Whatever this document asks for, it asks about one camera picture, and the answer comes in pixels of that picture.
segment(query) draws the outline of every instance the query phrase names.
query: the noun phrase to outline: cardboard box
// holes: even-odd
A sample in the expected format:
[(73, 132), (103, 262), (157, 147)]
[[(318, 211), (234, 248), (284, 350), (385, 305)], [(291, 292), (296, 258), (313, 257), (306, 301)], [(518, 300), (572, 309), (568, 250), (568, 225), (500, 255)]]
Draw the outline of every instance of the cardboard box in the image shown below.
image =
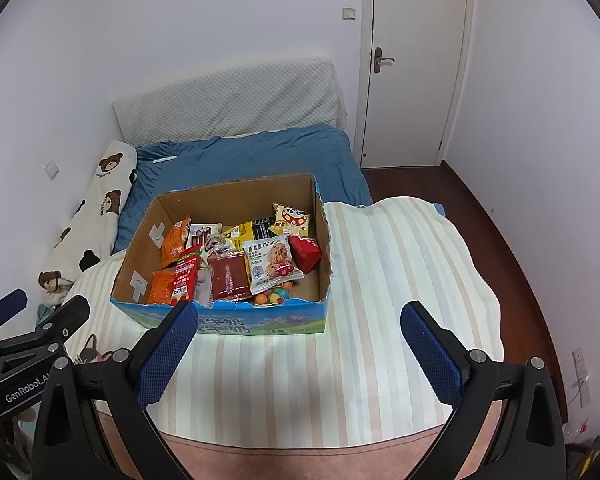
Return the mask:
[(255, 308), (246, 301), (215, 301), (198, 308), (198, 332), (220, 334), (298, 334), (324, 332), (331, 281), (330, 234), (320, 192), (310, 174), (239, 180), (171, 191), (157, 196), (136, 229), (116, 277), (111, 303), (141, 325), (152, 328), (171, 309), (142, 304), (149, 297), (154, 270), (161, 270), (162, 236), (187, 214), (192, 224), (221, 222), (223, 228), (271, 216), (272, 204), (307, 211), (309, 234), (322, 250), (317, 268), (295, 282), (280, 306)]

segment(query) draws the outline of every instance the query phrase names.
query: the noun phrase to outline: white padded headboard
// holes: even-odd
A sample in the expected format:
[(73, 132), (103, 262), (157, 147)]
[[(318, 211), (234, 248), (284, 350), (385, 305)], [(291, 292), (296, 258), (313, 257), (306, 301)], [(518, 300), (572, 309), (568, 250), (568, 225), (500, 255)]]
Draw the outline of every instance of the white padded headboard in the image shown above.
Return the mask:
[(344, 128), (335, 68), (325, 57), (196, 75), (113, 101), (125, 142), (209, 139), (327, 123)]

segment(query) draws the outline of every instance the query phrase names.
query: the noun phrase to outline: wooden floor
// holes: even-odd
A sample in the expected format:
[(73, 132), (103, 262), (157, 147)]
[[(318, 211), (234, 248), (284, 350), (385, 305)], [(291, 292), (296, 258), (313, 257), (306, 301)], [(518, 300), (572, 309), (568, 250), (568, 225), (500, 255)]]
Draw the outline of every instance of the wooden floor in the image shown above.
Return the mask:
[(476, 269), (500, 301), (505, 360), (523, 364), (530, 357), (541, 357), (554, 378), (560, 411), (566, 420), (560, 367), (538, 302), (504, 238), (460, 178), (446, 162), (439, 168), (389, 168), (363, 173), (374, 202), (407, 195), (444, 206), (446, 217), (469, 247)]

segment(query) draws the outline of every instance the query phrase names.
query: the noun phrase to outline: cable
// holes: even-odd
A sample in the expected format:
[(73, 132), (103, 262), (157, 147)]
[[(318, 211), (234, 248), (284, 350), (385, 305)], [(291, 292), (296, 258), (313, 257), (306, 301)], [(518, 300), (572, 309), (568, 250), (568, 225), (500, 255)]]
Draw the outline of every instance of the cable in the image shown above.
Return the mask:
[(581, 381), (578, 381), (578, 392), (575, 394), (575, 396), (573, 397), (573, 399), (571, 399), (569, 402), (567, 402), (567, 408), (568, 408), (569, 406), (571, 406), (571, 403), (572, 403), (574, 400), (576, 400), (576, 399), (577, 399), (577, 398), (580, 396), (580, 394), (581, 394), (581, 392), (582, 392), (582, 385), (583, 385), (585, 382), (587, 382), (588, 380), (589, 380), (589, 374), (586, 374), (586, 375), (585, 375), (585, 376), (582, 378), (582, 380), (581, 380)]

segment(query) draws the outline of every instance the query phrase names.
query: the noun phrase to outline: wall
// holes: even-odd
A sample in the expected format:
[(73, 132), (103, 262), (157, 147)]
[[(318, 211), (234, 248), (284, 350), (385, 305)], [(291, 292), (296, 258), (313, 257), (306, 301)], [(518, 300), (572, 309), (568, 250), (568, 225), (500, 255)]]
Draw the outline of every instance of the wall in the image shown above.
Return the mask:
[[(29, 306), (0, 338), (34, 325), (38, 273), (119, 135), (87, 45), (85, 0), (11, 0), (0, 15), (0, 298)], [(60, 173), (50, 181), (43, 166)]]
[[(92, 0), (91, 37), (109, 98), (186, 72), (306, 54), (333, 59), (353, 138), (361, 0)], [(342, 20), (355, 7), (355, 22)]]
[(567, 386), (584, 350), (600, 433), (600, 21), (585, 0), (477, 0), (446, 160), (524, 270)]

